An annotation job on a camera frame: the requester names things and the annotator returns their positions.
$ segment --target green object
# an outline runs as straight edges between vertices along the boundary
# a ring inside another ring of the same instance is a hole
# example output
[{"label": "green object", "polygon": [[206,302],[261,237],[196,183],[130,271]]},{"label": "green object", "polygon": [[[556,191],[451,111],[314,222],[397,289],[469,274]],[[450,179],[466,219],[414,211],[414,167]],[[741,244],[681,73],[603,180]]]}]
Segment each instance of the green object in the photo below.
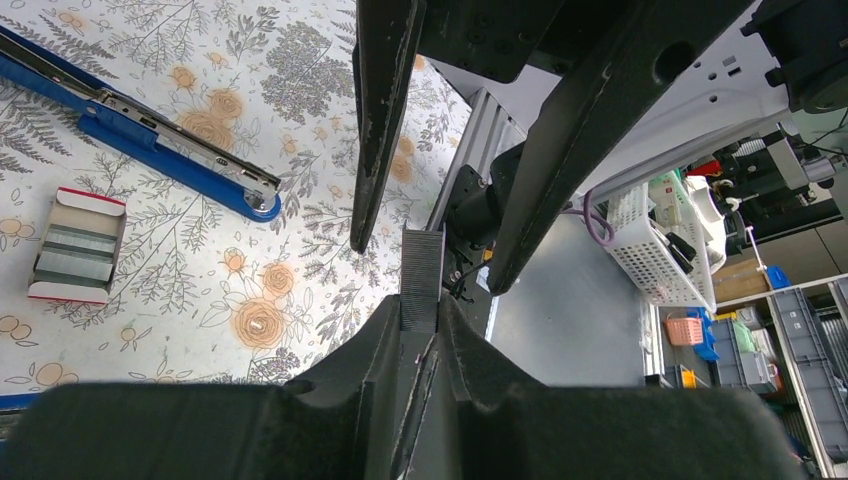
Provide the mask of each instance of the green object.
[{"label": "green object", "polygon": [[736,344],[739,345],[739,353],[754,353],[757,351],[757,343],[751,335],[751,330],[744,324],[733,322],[733,331],[736,333]]}]

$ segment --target pink plastic basket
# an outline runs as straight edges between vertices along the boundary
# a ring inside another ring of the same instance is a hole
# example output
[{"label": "pink plastic basket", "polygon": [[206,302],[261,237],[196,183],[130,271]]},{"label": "pink plastic basket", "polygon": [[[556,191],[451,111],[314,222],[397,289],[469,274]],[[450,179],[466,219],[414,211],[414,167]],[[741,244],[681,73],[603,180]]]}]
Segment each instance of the pink plastic basket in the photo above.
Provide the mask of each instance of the pink plastic basket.
[{"label": "pink plastic basket", "polygon": [[704,343],[704,330],[700,318],[666,318],[668,341],[676,347]]}]

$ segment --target blue stapler edge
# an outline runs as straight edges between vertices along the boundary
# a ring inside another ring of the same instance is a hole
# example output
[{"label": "blue stapler edge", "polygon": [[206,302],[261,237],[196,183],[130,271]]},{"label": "blue stapler edge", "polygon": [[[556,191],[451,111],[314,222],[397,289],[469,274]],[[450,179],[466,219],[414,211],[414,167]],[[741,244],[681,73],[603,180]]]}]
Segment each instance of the blue stapler edge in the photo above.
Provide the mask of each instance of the blue stapler edge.
[{"label": "blue stapler edge", "polygon": [[[72,108],[80,114],[77,125],[82,132],[230,210],[257,222],[271,221],[280,213],[279,178],[183,131],[152,109],[3,27],[0,77]],[[199,153],[227,175],[162,145],[157,141],[160,135]]]}]

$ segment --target floral tablecloth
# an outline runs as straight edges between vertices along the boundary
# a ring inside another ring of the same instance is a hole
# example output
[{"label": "floral tablecloth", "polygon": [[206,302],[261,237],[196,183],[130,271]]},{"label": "floral tablecloth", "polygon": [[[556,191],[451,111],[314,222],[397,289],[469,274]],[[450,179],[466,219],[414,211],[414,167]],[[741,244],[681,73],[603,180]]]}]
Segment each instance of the floral tablecloth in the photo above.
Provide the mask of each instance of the floral tablecloth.
[{"label": "floral tablecloth", "polygon": [[[0,0],[0,23],[277,175],[246,221],[92,142],[76,115],[0,84],[0,394],[63,382],[274,382],[397,291],[469,109],[419,58],[375,235],[348,247],[357,160],[352,1]],[[59,186],[127,202],[106,305],[26,298]]]}]

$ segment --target white plastic basket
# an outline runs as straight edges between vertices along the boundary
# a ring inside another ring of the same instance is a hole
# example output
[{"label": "white plastic basket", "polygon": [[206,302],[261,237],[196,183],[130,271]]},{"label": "white plastic basket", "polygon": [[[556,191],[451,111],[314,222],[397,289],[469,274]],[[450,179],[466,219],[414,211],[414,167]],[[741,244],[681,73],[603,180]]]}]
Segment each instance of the white plastic basket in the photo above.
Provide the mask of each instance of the white plastic basket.
[{"label": "white plastic basket", "polygon": [[692,261],[694,270],[689,275],[683,273],[651,230],[647,183],[610,200],[608,220],[615,229],[615,240],[606,250],[654,305],[704,307],[715,312],[704,231],[680,180],[673,174],[670,177],[682,219],[681,225],[670,230],[697,251]]}]

